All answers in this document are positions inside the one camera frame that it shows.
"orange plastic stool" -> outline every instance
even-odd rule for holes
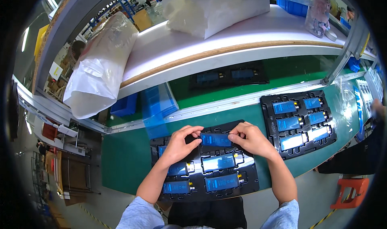
[[[369,183],[370,180],[368,178],[339,179],[337,184],[341,185],[340,194],[336,201],[336,204],[331,204],[331,209],[348,209],[360,206],[361,202],[365,197],[365,193],[367,192]],[[351,193],[347,200],[341,202],[344,189],[346,187],[352,188]],[[352,198],[354,190],[356,190],[356,194],[355,197]]]

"light blue sleeve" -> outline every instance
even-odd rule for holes
[[[153,229],[164,226],[164,221],[152,204],[141,197],[136,197],[122,214],[116,229]]]
[[[284,202],[268,217],[261,229],[296,229],[298,228],[299,214],[300,208],[296,200]]]

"hand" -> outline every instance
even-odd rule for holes
[[[264,158],[269,158],[273,154],[278,154],[277,150],[266,139],[261,130],[247,121],[239,123],[231,130],[228,139],[241,145],[246,151]]]
[[[185,137],[191,134],[194,138],[197,138],[200,135],[200,131],[203,129],[204,127],[202,126],[186,125],[174,132],[159,161],[169,168],[172,164],[185,158],[202,142],[201,139],[195,139],[191,143],[186,144]]]

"worker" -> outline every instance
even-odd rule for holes
[[[136,0],[139,5],[148,4],[149,7],[152,7],[151,2],[149,0]]]
[[[371,112],[378,122],[371,135],[360,143],[337,153],[314,170],[322,174],[374,174],[384,148],[386,111],[386,107],[380,100],[374,99],[371,104]]]
[[[160,213],[154,208],[167,176],[168,168],[185,158],[202,142],[198,137],[203,129],[202,126],[187,125],[172,134],[166,150],[138,187],[136,198],[123,212],[117,226],[118,229],[182,228],[190,226],[222,229],[247,228],[241,197],[204,202],[204,205],[207,205],[205,213],[203,213],[204,209],[200,210],[200,208],[204,208],[200,207],[200,205],[203,205],[200,202],[173,203],[167,226],[164,226]],[[185,137],[189,134],[197,139],[186,144]],[[257,126],[246,121],[239,123],[231,130],[228,138],[246,151],[262,156],[267,160],[272,189],[279,202],[279,208],[268,217],[262,228],[297,228],[299,207],[296,181],[277,150]]]
[[[352,8],[347,6],[347,12],[342,12],[340,15],[349,25],[352,25],[353,19],[355,18],[355,12]]]

